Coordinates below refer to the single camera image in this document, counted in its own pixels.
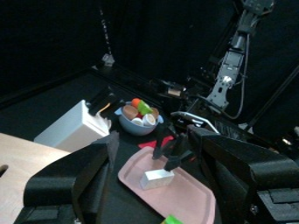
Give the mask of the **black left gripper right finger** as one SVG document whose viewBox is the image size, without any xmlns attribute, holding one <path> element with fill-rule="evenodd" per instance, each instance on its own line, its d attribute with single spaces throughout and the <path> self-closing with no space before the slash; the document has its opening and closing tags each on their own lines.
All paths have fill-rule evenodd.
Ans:
<svg viewBox="0 0 299 224">
<path fill-rule="evenodd" d="M 190 126 L 188 140 L 221 224 L 299 224 L 299 165 L 252 143 Z"/>
</svg>

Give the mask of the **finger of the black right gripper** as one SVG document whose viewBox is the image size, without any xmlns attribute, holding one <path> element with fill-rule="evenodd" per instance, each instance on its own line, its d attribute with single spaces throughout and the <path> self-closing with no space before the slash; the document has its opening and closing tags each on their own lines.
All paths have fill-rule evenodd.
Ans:
<svg viewBox="0 0 299 224">
<path fill-rule="evenodd" d="M 172 146 L 170 154 L 166 158 L 164 169 L 169 172 L 193 157 L 192 147 L 188 142 L 188 137 L 184 133 L 176 138 Z"/>
<path fill-rule="evenodd" d="M 162 141 L 164 141 L 164 132 L 165 132 L 165 126 L 162 123 L 158 123 L 154 128 L 154 136 L 156 136 L 156 144 L 153 147 L 153 156 L 152 159 L 157 159 L 162 155 Z"/>
</svg>

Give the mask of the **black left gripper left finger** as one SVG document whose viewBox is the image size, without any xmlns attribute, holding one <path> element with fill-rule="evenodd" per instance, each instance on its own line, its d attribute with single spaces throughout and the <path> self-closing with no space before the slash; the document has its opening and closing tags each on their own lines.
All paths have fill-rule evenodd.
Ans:
<svg viewBox="0 0 299 224">
<path fill-rule="evenodd" d="M 28 180 L 13 224 L 100 224 L 118 133 L 46 165 Z"/>
</svg>

